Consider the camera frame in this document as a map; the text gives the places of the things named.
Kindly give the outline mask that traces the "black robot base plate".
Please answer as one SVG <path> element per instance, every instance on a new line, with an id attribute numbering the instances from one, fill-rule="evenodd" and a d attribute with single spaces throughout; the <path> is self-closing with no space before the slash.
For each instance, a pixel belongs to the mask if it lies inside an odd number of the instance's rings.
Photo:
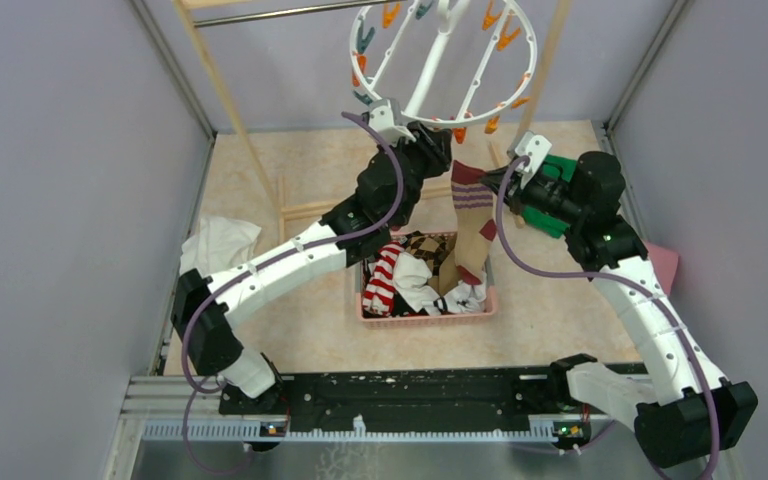
<path id="1" fill-rule="evenodd" d="M 284 374 L 255 399 L 225 387 L 218 411 L 276 417 L 292 433 L 348 432 L 360 418 L 384 434 L 519 433 L 536 415 L 596 413 L 562 399 L 549 375 L 546 366 Z"/>

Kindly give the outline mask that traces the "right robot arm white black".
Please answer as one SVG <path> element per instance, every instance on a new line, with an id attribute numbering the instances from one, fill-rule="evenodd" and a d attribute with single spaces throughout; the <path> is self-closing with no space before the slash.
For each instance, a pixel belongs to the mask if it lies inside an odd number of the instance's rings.
<path id="1" fill-rule="evenodd" d="M 758 405 L 747 382 L 735 383 L 703 352 L 671 305 L 649 252 L 620 214 L 626 182 L 618 159 L 590 151 L 569 179 L 522 156 L 479 176 L 497 197 L 496 209 L 535 208 L 563 221 L 567 250 L 613 308 L 649 376 L 641 384 L 583 354 L 557 361 L 546 385 L 549 404 L 572 412 L 592 406 L 630 429 L 659 473 L 704 459 L 715 475 L 720 455 L 734 447 Z"/>

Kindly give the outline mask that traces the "white round clip hanger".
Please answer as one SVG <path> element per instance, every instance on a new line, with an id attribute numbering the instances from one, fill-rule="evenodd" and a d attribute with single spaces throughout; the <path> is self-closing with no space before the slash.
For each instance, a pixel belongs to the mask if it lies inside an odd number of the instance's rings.
<path id="1" fill-rule="evenodd" d="M 357 100 L 368 106 L 381 98 L 398 101 L 403 109 L 413 93 L 427 54 L 439 27 L 434 9 L 420 10 L 414 17 L 408 8 L 413 1 L 376 5 L 370 8 L 363 22 L 375 27 L 376 34 L 364 55 L 358 55 L 355 36 L 358 27 L 351 22 L 349 33 L 349 66 L 352 92 Z M 442 56 L 430 91 L 419 109 L 419 116 L 450 119 L 456 115 L 470 86 L 481 57 L 493 33 L 483 25 L 485 12 L 499 16 L 507 1 L 466 1 L 465 9 Z M 507 30 L 515 39 L 501 52 L 494 53 L 487 63 L 481 86 L 468 108 L 471 114 L 481 114 L 508 99 L 515 91 L 529 64 L 529 47 L 525 30 L 514 19 Z M 519 106 L 501 114 L 522 110 Z M 470 127 L 484 131 L 484 122 Z"/>

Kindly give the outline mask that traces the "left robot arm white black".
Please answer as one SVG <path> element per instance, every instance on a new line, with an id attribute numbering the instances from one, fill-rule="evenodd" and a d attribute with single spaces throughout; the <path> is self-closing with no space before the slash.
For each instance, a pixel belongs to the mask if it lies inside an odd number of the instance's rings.
<path id="1" fill-rule="evenodd" d="M 408 138 L 390 142 L 360 116 L 349 118 L 377 144 L 349 197 L 296 237 L 252 260 L 212 274 L 192 268 L 179 275 L 171 324 L 181 341 L 182 372 L 193 391 L 209 394 L 234 386 L 255 412 L 274 410 L 281 397 L 278 372 L 264 354 L 235 336 L 230 317 L 244 319 L 311 280 L 377 253 L 392 231 L 409 223 L 425 181 L 452 165 L 449 129 L 411 122 Z"/>

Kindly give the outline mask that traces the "beige purple striped sock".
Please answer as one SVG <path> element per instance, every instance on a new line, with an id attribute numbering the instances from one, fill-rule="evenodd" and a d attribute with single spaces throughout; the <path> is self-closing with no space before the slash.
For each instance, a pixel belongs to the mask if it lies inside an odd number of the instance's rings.
<path id="1" fill-rule="evenodd" d="M 454 161 L 450 177 L 457 230 L 454 265 L 459 279 L 468 285 L 483 282 L 483 267 L 497 235 L 494 192 L 481 183 L 486 172 Z"/>

